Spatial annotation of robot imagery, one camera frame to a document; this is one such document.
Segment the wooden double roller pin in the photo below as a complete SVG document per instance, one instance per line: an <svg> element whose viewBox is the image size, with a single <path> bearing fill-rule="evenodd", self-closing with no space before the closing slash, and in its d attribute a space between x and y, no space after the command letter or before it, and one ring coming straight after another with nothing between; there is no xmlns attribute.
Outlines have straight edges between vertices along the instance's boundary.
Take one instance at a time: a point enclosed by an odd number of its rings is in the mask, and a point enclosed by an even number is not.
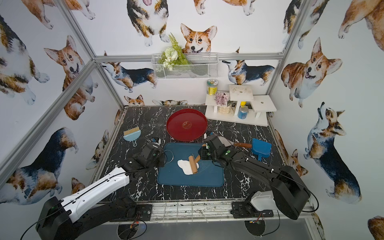
<svg viewBox="0 0 384 240"><path fill-rule="evenodd" d="M198 173L198 169L199 169L198 162L202 161L198 153L202 145L199 145L199 144L188 145L187 155L188 155L188 161L190 162L190 165L193 171L193 175Z"/></svg>

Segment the round metal cutter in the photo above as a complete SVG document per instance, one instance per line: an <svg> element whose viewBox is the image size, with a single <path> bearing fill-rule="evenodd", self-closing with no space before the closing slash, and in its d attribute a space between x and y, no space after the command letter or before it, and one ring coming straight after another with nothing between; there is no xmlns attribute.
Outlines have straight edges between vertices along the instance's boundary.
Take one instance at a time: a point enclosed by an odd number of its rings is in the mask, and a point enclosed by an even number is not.
<svg viewBox="0 0 384 240"><path fill-rule="evenodd" d="M171 163L174 160L174 153L170 150L164 150L166 161L165 165Z"/></svg>

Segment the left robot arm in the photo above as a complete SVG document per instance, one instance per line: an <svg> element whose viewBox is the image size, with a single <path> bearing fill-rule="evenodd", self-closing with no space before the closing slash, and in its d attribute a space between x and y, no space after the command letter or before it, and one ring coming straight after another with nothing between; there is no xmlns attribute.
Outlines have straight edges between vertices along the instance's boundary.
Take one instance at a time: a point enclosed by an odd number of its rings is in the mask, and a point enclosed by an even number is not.
<svg viewBox="0 0 384 240"><path fill-rule="evenodd" d="M88 187L59 200L45 202L36 231L42 240L75 240L83 233L111 220L137 219L137 204L129 197L100 205L111 193L127 186L132 179L165 165L167 155L157 144L144 146L140 153L124 160L109 174Z"/></svg>

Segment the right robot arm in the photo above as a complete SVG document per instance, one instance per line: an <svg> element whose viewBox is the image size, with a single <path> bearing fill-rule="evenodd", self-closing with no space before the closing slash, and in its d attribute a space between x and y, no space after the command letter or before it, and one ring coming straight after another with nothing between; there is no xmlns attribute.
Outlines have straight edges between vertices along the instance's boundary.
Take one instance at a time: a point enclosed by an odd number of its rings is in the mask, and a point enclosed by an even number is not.
<svg viewBox="0 0 384 240"><path fill-rule="evenodd" d="M270 189L256 192L251 198L251 205L259 212L279 210L289 219L297 220L311 196L311 192L292 167L264 164L233 146L225 146L219 136L210 135L204 139L202 153L202 159L244 173Z"/></svg>

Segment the metal dough scraper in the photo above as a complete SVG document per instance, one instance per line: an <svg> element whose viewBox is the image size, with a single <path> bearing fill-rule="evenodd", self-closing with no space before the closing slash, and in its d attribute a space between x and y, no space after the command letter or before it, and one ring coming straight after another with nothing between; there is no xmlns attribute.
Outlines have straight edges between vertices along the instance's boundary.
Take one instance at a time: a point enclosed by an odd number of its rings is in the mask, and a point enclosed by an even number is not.
<svg viewBox="0 0 384 240"><path fill-rule="evenodd" d="M235 146L235 147L248 148L248 149L252 148L252 144L235 143L235 142L229 141L228 139L226 139L225 137L222 137L222 136L218 136L218 138L225 145L225 147Z"/></svg>

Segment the white dough piece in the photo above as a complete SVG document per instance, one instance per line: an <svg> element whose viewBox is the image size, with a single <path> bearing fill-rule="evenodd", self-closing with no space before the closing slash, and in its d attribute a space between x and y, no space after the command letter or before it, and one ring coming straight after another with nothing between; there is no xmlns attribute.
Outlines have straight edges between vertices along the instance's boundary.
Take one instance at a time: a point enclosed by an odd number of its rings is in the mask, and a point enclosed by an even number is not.
<svg viewBox="0 0 384 240"><path fill-rule="evenodd" d="M178 164L179 168L182 169L182 171L185 175L193 175L193 171L192 171L192 168L191 168L189 161L178 160L177 164Z"/></svg>

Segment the teal plastic tray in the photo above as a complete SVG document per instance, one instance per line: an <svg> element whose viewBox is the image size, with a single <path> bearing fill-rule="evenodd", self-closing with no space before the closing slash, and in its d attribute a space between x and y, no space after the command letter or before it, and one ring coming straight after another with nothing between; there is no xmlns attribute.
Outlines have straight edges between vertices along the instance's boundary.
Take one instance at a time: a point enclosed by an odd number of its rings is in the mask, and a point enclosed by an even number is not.
<svg viewBox="0 0 384 240"><path fill-rule="evenodd" d="M164 150L174 153L174 160L159 169L158 183L167 186L221 187L224 184L224 169L212 161L199 161L198 173L185 175L179 168L178 160L188 160L188 145L196 143L168 143Z"/></svg>

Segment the light blue hand brush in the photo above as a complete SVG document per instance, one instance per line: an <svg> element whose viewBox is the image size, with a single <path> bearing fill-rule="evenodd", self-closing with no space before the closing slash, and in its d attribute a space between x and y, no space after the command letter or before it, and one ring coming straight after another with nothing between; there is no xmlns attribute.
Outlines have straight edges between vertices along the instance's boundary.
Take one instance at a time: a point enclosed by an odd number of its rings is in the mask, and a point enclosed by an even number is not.
<svg viewBox="0 0 384 240"><path fill-rule="evenodd" d="M133 147L136 147L137 139L141 136L141 129L139 127L132 128L130 130L124 131L123 138L127 142L132 142Z"/></svg>

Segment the red round tray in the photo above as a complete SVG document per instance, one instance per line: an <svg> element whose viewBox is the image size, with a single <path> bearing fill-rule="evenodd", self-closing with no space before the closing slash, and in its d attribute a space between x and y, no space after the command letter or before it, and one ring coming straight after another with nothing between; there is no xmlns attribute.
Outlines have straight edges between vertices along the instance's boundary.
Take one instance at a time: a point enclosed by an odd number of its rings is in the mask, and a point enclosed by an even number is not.
<svg viewBox="0 0 384 240"><path fill-rule="evenodd" d="M195 109L182 109L171 114L167 120L168 134L177 141L191 142L206 133L206 116Z"/></svg>

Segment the blue can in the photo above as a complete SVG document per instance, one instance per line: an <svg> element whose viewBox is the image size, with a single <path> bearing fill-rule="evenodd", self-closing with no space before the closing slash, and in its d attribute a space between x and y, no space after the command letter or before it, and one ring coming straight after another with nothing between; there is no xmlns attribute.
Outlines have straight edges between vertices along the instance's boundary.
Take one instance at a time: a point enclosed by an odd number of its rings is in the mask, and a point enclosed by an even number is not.
<svg viewBox="0 0 384 240"><path fill-rule="evenodd" d="M238 111L238 118L239 119L246 119L249 113L249 108L247 106L240 106Z"/></svg>

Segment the white tiered shelf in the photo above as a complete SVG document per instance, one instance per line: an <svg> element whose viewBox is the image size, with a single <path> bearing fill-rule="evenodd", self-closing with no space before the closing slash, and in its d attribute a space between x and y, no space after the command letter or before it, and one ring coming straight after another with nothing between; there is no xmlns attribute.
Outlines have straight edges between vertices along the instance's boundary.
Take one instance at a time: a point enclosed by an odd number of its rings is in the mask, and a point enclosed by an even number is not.
<svg viewBox="0 0 384 240"><path fill-rule="evenodd" d="M267 113L277 111L272 99L268 95L254 95L252 87L248 85L230 85L225 93L230 97L229 102L236 103L228 114L221 113L221 105L216 103L215 96L206 96L205 116L209 120L233 122L255 126L268 126Z"/></svg>

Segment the yellow sunflower seed can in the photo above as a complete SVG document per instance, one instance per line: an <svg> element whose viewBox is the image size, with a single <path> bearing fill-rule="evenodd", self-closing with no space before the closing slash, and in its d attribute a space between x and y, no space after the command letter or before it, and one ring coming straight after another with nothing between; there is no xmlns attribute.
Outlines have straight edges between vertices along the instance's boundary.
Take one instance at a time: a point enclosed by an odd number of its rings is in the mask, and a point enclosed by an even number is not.
<svg viewBox="0 0 384 240"><path fill-rule="evenodd" d="M218 91L219 82L216 79L207 80L207 94L209 96L214 96Z"/></svg>

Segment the artificial green white flowers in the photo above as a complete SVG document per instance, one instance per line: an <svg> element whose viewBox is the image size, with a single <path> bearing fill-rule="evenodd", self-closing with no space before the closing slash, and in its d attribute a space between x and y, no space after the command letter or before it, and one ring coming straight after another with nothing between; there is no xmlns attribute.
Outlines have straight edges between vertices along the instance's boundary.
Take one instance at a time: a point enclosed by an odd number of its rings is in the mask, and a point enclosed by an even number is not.
<svg viewBox="0 0 384 240"><path fill-rule="evenodd" d="M162 52L158 64L162 65L165 69L173 71L176 66L186 66L191 63L183 53L182 48L179 46L178 41L172 33L169 34L171 46Z"/></svg>

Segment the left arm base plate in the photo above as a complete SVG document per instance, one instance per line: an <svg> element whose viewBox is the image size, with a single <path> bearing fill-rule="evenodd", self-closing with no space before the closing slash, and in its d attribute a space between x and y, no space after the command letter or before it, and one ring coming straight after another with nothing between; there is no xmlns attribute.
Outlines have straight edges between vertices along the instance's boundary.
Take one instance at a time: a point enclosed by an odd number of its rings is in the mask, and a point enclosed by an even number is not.
<svg viewBox="0 0 384 240"><path fill-rule="evenodd" d="M135 207L130 207L128 211L120 218L121 222L138 221L144 220L145 222L150 221L153 211L153 205L150 204L139 204Z"/></svg>

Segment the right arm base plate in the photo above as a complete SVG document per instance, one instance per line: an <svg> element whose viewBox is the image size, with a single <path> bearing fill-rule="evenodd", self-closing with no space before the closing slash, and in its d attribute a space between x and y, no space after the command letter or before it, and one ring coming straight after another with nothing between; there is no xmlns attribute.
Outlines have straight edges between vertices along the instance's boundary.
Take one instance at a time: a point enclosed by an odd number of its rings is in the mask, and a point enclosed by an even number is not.
<svg viewBox="0 0 384 240"><path fill-rule="evenodd" d="M251 204L244 202L232 202L230 213L235 219L246 218L272 218L274 213L272 210L257 211Z"/></svg>

